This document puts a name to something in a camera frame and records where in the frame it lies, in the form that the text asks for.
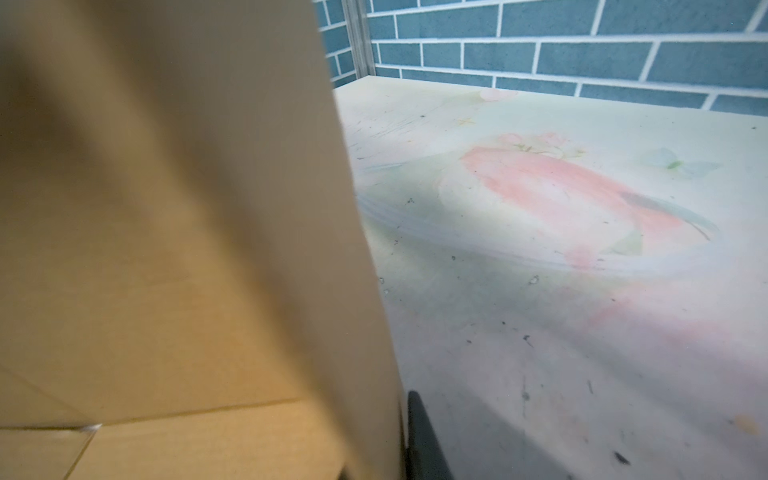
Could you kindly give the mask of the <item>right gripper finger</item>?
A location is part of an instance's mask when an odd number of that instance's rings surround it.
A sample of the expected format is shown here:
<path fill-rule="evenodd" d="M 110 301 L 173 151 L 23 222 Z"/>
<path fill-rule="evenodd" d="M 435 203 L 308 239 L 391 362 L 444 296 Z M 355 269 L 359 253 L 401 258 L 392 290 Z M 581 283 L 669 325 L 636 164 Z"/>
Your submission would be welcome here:
<path fill-rule="evenodd" d="M 421 396 L 407 395 L 406 474 L 410 480 L 453 480 Z"/>

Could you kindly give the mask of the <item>brown cardboard box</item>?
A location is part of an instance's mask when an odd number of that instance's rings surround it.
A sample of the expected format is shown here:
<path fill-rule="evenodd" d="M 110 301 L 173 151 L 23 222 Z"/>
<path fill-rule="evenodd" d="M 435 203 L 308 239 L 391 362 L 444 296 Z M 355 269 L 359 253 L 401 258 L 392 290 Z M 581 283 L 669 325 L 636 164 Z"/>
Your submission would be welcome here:
<path fill-rule="evenodd" d="M 401 479 L 306 1 L 1 5 L 1 475 Z"/>

